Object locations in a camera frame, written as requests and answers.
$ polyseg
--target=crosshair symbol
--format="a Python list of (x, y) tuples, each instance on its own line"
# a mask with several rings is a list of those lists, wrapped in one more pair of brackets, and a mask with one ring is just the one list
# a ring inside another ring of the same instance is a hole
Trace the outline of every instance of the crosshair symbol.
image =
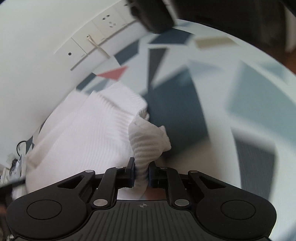
[(139, 206), (140, 206), (141, 208), (145, 208), (145, 207), (147, 207), (147, 206), (149, 206), (149, 205), (147, 205), (147, 204), (145, 204), (145, 203), (141, 203)]

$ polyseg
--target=ribbed white fabric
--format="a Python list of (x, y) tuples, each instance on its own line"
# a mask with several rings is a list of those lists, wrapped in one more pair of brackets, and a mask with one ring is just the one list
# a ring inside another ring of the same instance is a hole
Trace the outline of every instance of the ribbed white fabric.
[(144, 99), (120, 83), (90, 96), (72, 92), (45, 122), (28, 155), (33, 170), (26, 176), (27, 190), (38, 190), (87, 169), (104, 173), (110, 167), (126, 166), (135, 155), (136, 187), (120, 189), (118, 198), (140, 198), (147, 186), (144, 176), (149, 162), (170, 147), (164, 128), (146, 121), (146, 108)]

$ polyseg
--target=charging cable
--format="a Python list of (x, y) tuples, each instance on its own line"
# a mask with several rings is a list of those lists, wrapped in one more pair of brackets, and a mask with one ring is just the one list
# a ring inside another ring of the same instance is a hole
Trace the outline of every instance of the charging cable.
[(99, 51), (101, 51), (107, 58), (110, 58), (110, 55), (107, 54), (106, 51), (103, 50), (99, 45), (97, 45), (90, 35), (87, 35), (86, 38), (93, 46), (95, 46)]

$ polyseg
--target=metal screw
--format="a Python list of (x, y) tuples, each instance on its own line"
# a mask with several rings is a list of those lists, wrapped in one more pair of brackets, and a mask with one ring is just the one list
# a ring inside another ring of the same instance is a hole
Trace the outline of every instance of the metal screw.
[(106, 199), (94, 200), (94, 205), (98, 207), (106, 206), (107, 204), (108, 204), (108, 201)]
[(175, 201), (175, 204), (176, 204), (177, 206), (180, 206), (180, 207), (185, 207), (185, 206), (187, 206), (187, 205), (189, 204), (189, 201), (186, 200), (186, 199), (177, 199), (177, 200)]

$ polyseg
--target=power outlet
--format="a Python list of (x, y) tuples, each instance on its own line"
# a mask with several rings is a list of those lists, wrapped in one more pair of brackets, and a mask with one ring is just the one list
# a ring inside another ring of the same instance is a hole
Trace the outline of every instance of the power outlet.
[(118, 3), (115, 3), (113, 7), (119, 13), (119, 15), (126, 21), (126, 23), (131, 23), (136, 19), (131, 15), (130, 7), (127, 4), (126, 0), (121, 0)]
[(95, 26), (95, 24), (90, 21), (79, 29), (73, 36), (72, 39), (86, 52), (89, 53), (95, 47), (87, 40), (87, 35), (95, 41), (96, 44), (103, 42), (106, 37), (101, 33), (101, 31)]
[(65, 66), (72, 69), (80, 60), (82, 60), (86, 53), (79, 47), (73, 39), (68, 39), (64, 45), (54, 54)]
[(92, 21), (107, 38), (126, 25), (125, 20), (118, 14), (114, 7), (110, 7), (100, 13)]

